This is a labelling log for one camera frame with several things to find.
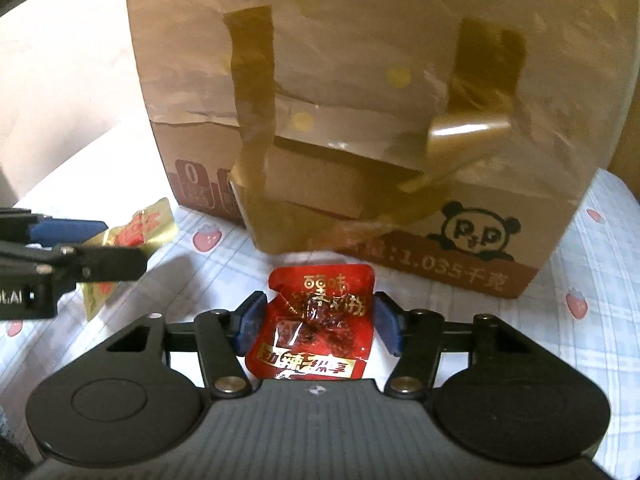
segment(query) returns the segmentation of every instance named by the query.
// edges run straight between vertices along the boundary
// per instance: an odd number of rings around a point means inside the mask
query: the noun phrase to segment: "metal screw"
[[[47,264],[38,264],[36,265],[36,272],[38,274],[51,274],[53,272],[53,267]]]
[[[226,394],[236,394],[246,388],[246,381],[242,377],[220,377],[214,384],[217,390]]]
[[[399,394],[414,394],[422,388],[422,383],[415,377],[401,376],[391,379],[389,386]]]

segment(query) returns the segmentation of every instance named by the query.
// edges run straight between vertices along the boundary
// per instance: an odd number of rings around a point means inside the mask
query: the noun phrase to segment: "red snack packet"
[[[363,264],[283,267],[246,367],[261,379],[359,379],[373,324],[373,269]]]

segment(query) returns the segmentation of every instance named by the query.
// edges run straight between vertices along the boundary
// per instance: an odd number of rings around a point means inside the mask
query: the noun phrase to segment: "gold snack packet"
[[[149,258],[160,247],[174,239],[178,225],[167,198],[162,198],[152,206],[141,209],[131,221],[120,227],[113,227],[95,235],[84,245],[139,247]],[[117,283],[81,283],[86,318],[91,321],[113,294]]]

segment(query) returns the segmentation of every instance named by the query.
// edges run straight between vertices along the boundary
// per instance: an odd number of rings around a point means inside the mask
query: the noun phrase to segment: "brown cardboard box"
[[[267,252],[340,248],[506,298],[607,163],[636,80],[637,0],[127,1],[181,203],[241,207]],[[468,17],[496,24],[487,49],[461,41]],[[433,156],[434,124],[470,110],[523,134]]]

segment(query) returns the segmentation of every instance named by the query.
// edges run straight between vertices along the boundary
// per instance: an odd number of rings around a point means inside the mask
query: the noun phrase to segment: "gray gripper base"
[[[177,447],[155,459],[86,469],[47,459],[28,480],[604,480],[590,460],[518,468],[446,438],[413,400],[374,381],[264,381],[220,400]]]

